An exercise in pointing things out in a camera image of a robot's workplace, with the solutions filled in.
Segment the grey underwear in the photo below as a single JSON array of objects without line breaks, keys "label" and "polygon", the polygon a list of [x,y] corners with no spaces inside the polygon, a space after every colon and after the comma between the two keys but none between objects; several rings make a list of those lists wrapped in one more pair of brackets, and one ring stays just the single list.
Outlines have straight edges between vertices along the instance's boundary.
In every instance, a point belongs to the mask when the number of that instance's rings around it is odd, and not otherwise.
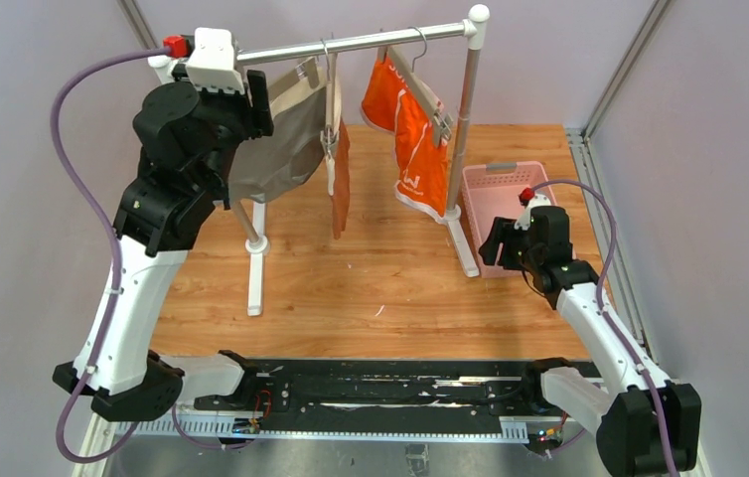
[{"label": "grey underwear", "polygon": [[271,202],[305,184],[322,163],[326,72],[318,68],[317,88],[301,81],[270,100],[272,136],[245,141],[237,148],[227,179],[233,203]]}]

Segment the beige hanger of brown underwear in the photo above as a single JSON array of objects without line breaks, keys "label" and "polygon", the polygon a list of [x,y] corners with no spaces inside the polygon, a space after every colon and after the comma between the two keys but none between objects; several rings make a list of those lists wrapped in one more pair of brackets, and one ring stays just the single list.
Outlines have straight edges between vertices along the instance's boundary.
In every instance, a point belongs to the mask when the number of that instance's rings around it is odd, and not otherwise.
[{"label": "beige hanger of brown underwear", "polygon": [[326,154],[326,162],[333,163],[335,160],[335,154],[338,147],[338,132],[337,132],[337,116],[339,113],[336,109],[337,101],[337,58],[338,55],[329,51],[327,41],[321,39],[320,43],[323,48],[323,54],[325,59],[325,72],[326,72],[326,84],[325,84],[325,125],[321,132],[321,142],[323,145],[324,152]]}]

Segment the beige hanger of grey underwear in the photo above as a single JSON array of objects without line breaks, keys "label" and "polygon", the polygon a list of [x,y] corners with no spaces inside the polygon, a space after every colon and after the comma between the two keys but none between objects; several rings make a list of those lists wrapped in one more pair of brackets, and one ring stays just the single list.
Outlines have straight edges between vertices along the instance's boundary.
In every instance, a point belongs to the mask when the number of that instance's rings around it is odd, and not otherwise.
[{"label": "beige hanger of grey underwear", "polygon": [[268,85],[268,97],[275,100],[282,93],[289,90],[296,84],[304,81],[313,89],[320,84],[319,68],[316,57],[309,57],[301,60],[292,70],[286,72],[280,77],[274,79]]}]

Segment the brown underwear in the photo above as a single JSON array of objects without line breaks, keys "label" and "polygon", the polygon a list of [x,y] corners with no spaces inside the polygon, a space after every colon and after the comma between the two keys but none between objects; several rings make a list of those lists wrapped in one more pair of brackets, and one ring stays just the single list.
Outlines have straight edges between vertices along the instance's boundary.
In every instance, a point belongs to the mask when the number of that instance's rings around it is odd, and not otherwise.
[{"label": "brown underwear", "polygon": [[339,239],[347,226],[349,216],[350,191],[350,148],[351,141],[343,120],[342,87],[339,77],[333,82],[331,93],[333,105],[331,140],[323,140],[325,164],[328,171],[328,192],[332,201],[333,238]]}]

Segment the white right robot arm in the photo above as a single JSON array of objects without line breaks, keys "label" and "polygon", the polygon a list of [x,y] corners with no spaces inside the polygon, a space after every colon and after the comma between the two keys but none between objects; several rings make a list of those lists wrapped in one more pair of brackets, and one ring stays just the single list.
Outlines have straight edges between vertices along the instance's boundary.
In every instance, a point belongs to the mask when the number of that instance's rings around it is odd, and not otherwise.
[{"label": "white right robot arm", "polygon": [[592,265],[573,255],[564,209],[529,207],[518,219],[494,218],[479,256],[486,265],[527,274],[574,329],[603,386],[561,359],[537,361],[525,387],[535,404],[557,407],[594,436],[612,476],[692,470],[697,463],[701,398],[662,371],[623,326]]}]

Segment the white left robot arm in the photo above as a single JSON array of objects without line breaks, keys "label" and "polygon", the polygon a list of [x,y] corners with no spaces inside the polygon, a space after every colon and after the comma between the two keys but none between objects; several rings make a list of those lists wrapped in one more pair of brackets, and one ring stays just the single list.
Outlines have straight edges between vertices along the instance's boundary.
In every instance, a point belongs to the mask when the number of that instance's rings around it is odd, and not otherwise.
[{"label": "white left robot arm", "polygon": [[108,421],[152,421],[195,398],[246,402],[256,391],[257,366],[232,351],[172,357],[150,347],[177,271],[216,202],[227,198],[238,146],[272,132],[265,74],[246,77],[247,90],[238,92],[194,86],[178,72],[146,95],[133,118],[137,175],[106,223],[117,258],[84,346],[53,373],[65,391],[91,397]]}]

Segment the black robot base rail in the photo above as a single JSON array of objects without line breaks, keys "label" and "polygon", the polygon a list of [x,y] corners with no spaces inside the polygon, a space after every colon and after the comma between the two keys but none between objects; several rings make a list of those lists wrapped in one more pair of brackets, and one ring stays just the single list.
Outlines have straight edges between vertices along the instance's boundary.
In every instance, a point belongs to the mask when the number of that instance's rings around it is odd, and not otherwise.
[{"label": "black robot base rail", "polygon": [[581,431],[523,384],[532,361],[263,359],[250,393],[177,404],[191,436],[537,443]]}]

